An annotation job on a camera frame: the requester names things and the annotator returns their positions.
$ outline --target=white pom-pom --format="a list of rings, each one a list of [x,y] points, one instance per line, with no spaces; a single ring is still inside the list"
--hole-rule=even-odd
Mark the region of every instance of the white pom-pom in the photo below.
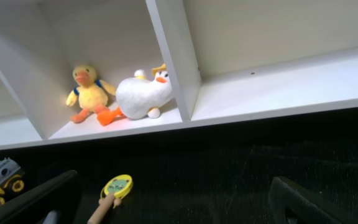
[[[146,72],[143,69],[136,70],[135,77],[145,77]]]

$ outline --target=cubby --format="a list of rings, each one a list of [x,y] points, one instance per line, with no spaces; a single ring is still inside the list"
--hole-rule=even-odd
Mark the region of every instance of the cubby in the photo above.
[[[114,86],[166,63],[175,99],[74,124],[82,63]],[[0,133],[28,136],[0,149],[358,107],[358,1],[2,0],[0,97]]]

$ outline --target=yellow hat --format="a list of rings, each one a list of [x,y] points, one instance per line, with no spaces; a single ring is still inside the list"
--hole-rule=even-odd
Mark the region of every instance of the yellow hat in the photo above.
[[[165,66],[165,63],[163,63],[161,66],[157,68],[152,68],[152,74],[155,76],[157,72],[166,71],[166,70],[167,70],[167,66]]]

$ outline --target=white plush body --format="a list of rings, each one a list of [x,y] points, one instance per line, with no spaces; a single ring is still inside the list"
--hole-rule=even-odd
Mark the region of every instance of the white plush body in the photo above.
[[[159,108],[173,98],[170,83],[139,78],[123,80],[116,92],[118,105],[129,119],[141,119],[150,109]]]

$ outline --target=plush toy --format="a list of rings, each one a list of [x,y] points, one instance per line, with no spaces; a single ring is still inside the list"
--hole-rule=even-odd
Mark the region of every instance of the plush toy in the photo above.
[[[103,89],[113,96],[116,94],[116,89],[103,80],[97,80],[96,70],[93,67],[87,65],[75,67],[73,78],[78,87],[75,87],[68,95],[66,104],[73,106],[78,99],[82,108],[79,114],[71,117],[74,123],[83,122],[91,112],[99,114],[102,111],[109,111],[109,108],[106,107],[108,96]]]
[[[158,118],[159,108],[173,98],[172,87],[165,64],[153,68],[154,81],[145,79],[145,72],[138,70],[135,78],[123,80],[116,93],[117,109],[102,111],[98,120],[103,126],[112,123],[116,116],[125,115],[129,119],[141,119],[144,116]]]

